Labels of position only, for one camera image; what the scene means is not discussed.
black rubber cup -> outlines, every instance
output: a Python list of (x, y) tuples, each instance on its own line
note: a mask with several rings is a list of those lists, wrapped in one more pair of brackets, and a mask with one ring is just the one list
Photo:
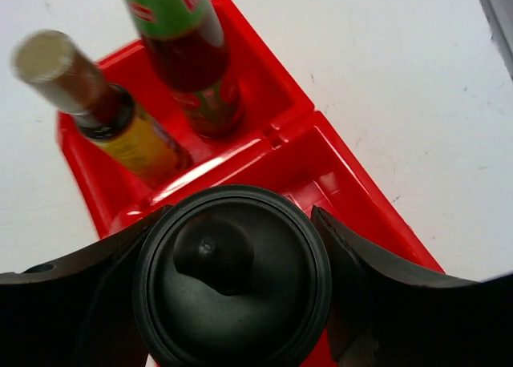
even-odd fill
[[(205, 215), (252, 238), (247, 292), (225, 296), (176, 271), (176, 237)], [(328, 255), (308, 217), (276, 193), (234, 185), (196, 193), (156, 223), (139, 255), (133, 304), (139, 332), (163, 367), (297, 366), (321, 336), (331, 291)]]

bottle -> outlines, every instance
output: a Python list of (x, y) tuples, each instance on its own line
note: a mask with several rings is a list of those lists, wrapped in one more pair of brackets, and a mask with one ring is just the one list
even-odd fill
[(240, 121), (230, 52), (210, 0), (126, 0), (151, 64), (192, 129), (221, 137)]
[(119, 85), (57, 30), (36, 32), (14, 52), (14, 73), (83, 136), (154, 188), (189, 165), (188, 153)]

bottle neck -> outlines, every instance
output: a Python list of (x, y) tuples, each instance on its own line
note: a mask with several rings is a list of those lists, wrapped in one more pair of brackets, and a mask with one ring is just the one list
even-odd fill
[(83, 107), (83, 111), (72, 114), (79, 127), (99, 128), (114, 123), (126, 107), (126, 94), (120, 87), (106, 85), (100, 96)]
[(87, 107), (83, 115), (73, 115), (79, 130), (88, 139), (101, 141), (122, 134), (135, 114), (135, 101), (122, 87), (111, 85), (101, 99)]

white table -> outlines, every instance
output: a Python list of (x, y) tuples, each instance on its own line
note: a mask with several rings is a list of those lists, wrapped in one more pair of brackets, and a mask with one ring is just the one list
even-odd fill
[[(233, 0), (448, 273), (513, 269), (513, 84), (478, 0)], [(95, 240), (12, 46), (62, 30), (92, 58), (135, 38), (121, 0), (2, 0), (0, 272)]]

red plastic organizer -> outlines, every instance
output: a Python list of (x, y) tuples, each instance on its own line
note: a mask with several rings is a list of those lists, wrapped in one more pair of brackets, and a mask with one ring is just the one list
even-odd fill
[[(441, 271), (322, 113), (262, 42), (231, 0), (212, 0), (232, 51), (246, 117), (227, 139), (195, 134), (151, 69), (140, 42), (99, 63), (192, 154), (193, 166), (151, 190), (59, 113), (59, 145), (100, 239), (164, 204), (214, 185), (251, 184), (289, 197), (309, 214), (317, 205), (355, 232), (414, 263)], [(335, 366), (324, 335), (303, 366)]]

